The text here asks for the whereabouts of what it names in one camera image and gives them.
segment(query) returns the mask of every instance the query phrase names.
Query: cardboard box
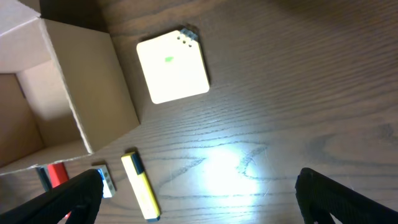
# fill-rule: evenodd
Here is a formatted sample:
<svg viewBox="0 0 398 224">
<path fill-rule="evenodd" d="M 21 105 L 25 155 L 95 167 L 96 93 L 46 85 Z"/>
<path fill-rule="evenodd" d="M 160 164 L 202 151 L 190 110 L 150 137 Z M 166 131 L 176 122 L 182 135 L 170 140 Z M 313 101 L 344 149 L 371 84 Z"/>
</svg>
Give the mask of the cardboard box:
<svg viewBox="0 0 398 224">
<path fill-rule="evenodd" d="M 0 175 L 93 154 L 138 125 L 109 34 L 1 0 Z"/>
</svg>

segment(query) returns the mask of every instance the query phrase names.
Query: wood grain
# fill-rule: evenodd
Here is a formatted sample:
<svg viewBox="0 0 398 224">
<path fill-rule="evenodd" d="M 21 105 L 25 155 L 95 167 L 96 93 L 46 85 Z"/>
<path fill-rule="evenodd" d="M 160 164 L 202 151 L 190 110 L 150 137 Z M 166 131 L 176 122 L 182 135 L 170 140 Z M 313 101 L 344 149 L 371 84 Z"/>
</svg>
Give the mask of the wood grain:
<svg viewBox="0 0 398 224">
<path fill-rule="evenodd" d="M 141 153 L 160 223 L 303 223 L 294 189 L 303 167 L 398 210 L 398 3 L 98 4 L 141 125 L 66 163 L 71 177 L 108 163 L 117 193 L 97 223 L 145 223 L 120 161 L 130 147 Z M 136 44 L 180 24 L 200 30 L 210 91 L 154 105 Z M 1 211 L 37 195 L 31 175 L 0 179 Z"/>
</svg>

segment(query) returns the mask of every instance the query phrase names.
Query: wooden table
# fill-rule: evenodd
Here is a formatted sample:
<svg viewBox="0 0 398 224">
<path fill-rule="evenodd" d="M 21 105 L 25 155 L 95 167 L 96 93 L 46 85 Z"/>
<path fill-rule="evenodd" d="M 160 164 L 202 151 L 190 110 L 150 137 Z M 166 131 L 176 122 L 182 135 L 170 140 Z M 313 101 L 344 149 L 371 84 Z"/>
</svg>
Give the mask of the wooden table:
<svg viewBox="0 0 398 224">
<path fill-rule="evenodd" d="M 100 0 L 98 8 L 141 125 L 66 163 L 70 177 L 108 163 L 118 191 L 102 201 L 97 223 L 146 222 L 120 160 L 131 147 L 160 223 L 303 223 L 294 189 L 303 167 L 398 210 L 398 2 Z M 75 23 L 92 26 L 88 12 Z M 136 44 L 180 24 L 200 30 L 211 88 L 155 105 Z M 1 212 L 43 192 L 34 170 L 1 177 L 0 188 Z"/>
</svg>

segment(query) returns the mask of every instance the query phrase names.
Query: white box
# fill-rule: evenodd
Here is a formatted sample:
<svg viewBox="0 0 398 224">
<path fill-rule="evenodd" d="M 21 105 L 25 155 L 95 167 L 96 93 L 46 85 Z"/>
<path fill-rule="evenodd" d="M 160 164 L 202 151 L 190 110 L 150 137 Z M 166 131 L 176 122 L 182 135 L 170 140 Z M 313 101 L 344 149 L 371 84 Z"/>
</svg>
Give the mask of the white box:
<svg viewBox="0 0 398 224">
<path fill-rule="evenodd" d="M 109 34 L 1 0 L 0 175 L 93 154 L 138 125 Z"/>
</svg>

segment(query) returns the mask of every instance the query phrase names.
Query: highlighter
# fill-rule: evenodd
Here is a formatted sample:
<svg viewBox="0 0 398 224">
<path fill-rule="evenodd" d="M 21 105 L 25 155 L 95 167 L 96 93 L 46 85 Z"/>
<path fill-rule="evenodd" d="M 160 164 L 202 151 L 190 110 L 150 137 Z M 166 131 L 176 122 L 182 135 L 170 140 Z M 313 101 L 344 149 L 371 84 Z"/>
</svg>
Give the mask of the highlighter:
<svg viewBox="0 0 398 224">
<path fill-rule="evenodd" d="M 144 218 L 148 222 L 159 221 L 160 210 L 138 154 L 131 152 L 123 155 L 122 163 Z"/>
</svg>

